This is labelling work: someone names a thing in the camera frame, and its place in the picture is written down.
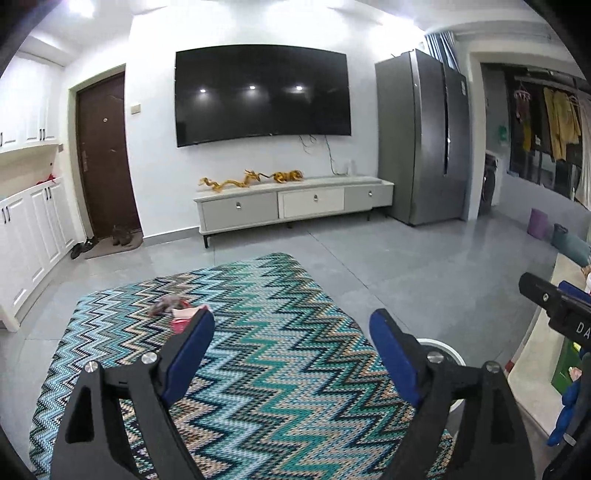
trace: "drawer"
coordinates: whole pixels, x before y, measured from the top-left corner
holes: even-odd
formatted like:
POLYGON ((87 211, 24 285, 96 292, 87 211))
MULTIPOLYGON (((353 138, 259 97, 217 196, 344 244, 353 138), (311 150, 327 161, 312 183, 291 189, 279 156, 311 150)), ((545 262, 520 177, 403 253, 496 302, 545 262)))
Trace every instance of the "drawer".
POLYGON ((323 213, 342 212, 345 189, 306 189, 279 194, 280 218, 296 218, 323 213))
POLYGON ((206 232, 277 220, 277 194, 260 193, 203 202, 206 232))
POLYGON ((345 188, 345 212, 362 212, 392 205, 393 185, 354 185, 345 188))

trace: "zigzag patterned rug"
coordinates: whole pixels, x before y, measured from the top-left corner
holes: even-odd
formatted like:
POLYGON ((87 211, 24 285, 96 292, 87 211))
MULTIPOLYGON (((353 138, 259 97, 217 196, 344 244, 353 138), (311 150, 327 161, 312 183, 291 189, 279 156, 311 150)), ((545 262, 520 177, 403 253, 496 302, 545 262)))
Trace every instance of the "zigzag patterned rug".
MULTIPOLYGON (((81 367, 129 364, 171 335, 147 311, 177 293, 208 303, 216 331, 171 416, 208 479, 377 479, 413 416, 356 323, 286 254, 100 291, 78 302, 41 390, 31 460, 50 473, 59 422, 81 367)), ((156 474, 131 403, 122 402, 140 472, 156 474)), ((445 433, 429 478, 452 452, 445 433)))

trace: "round white object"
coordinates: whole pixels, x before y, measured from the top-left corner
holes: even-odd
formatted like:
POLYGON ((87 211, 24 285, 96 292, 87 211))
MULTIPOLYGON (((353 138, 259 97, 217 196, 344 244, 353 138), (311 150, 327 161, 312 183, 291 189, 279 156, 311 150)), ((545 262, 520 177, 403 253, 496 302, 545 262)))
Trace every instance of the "round white object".
MULTIPOLYGON (((417 338, 417 342, 419 342, 421 345, 436 346, 437 348, 443 350, 445 353, 447 353, 449 356, 451 356, 456 361, 456 363, 458 365, 462 365, 464 367, 466 366, 466 362, 460 356, 460 354, 457 353, 452 347, 450 347, 446 343, 440 342, 439 340, 433 340, 430 338, 417 338)), ((462 405, 463 402, 464 402, 463 398, 456 400, 452 404, 452 406, 449 408, 450 413, 452 411, 454 411, 455 409, 457 409, 460 405, 462 405)))

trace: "cable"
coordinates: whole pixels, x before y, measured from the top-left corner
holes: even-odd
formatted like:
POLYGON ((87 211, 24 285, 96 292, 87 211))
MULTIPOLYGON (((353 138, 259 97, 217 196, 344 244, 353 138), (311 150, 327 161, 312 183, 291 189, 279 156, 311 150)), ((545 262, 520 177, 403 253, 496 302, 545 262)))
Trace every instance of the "cable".
POLYGON ((331 169, 333 175, 335 175, 335 176, 345 176, 345 175, 347 175, 348 172, 347 173, 337 173, 337 172, 335 172, 335 168, 333 167, 333 163, 335 161, 332 158, 332 152, 330 151, 329 139, 326 137, 326 135, 324 136, 324 141, 326 142, 326 147, 329 149, 330 169, 331 169))
POLYGON ((304 149, 304 152, 306 152, 308 155, 310 155, 310 152, 308 152, 306 150, 306 148, 308 148, 309 145, 306 145, 306 143, 304 142, 304 139, 301 137, 301 135, 298 135, 298 137, 300 138, 301 147, 304 149))

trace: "tile floor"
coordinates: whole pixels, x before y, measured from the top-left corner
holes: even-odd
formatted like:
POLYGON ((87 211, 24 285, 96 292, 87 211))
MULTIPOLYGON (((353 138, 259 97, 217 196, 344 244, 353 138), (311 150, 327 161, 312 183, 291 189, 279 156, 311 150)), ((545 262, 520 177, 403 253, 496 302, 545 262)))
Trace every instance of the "tile floor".
POLYGON ((78 298, 148 278, 286 252, 369 337, 386 307, 401 328, 453 346, 468 365, 513 355, 535 306, 517 290, 525 271, 550 278, 556 251, 503 217, 412 228, 374 214, 347 215, 67 260, 11 334, 0 330, 0 421, 28 462, 37 397, 78 298))

